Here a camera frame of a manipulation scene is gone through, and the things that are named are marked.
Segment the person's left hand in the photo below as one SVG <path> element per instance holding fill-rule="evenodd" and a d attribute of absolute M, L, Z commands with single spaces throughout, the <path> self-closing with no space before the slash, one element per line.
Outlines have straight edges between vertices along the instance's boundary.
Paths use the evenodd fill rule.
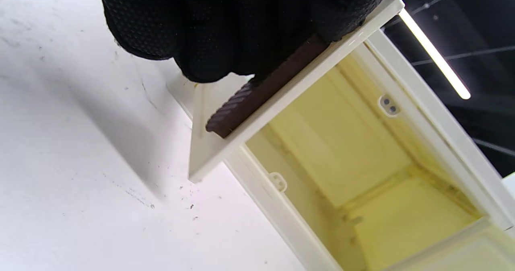
<path fill-rule="evenodd" d="M 187 79 L 269 71 L 308 38 L 323 45 L 355 31 L 383 0 L 101 0 L 125 51 L 174 59 Z"/>

